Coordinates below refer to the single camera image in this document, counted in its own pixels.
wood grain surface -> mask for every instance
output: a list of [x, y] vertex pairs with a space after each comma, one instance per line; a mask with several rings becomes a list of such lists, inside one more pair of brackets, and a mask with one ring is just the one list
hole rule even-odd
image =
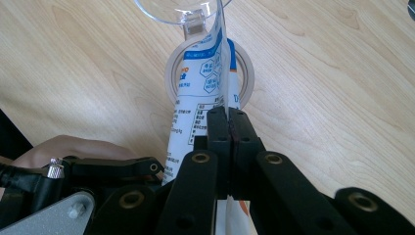
[[[415, 22], [406, 0], [234, 0], [244, 107], [268, 150], [323, 193], [356, 186], [415, 223]], [[0, 108], [37, 145], [106, 140], [164, 162], [164, 66], [184, 41], [133, 0], [0, 0]]]

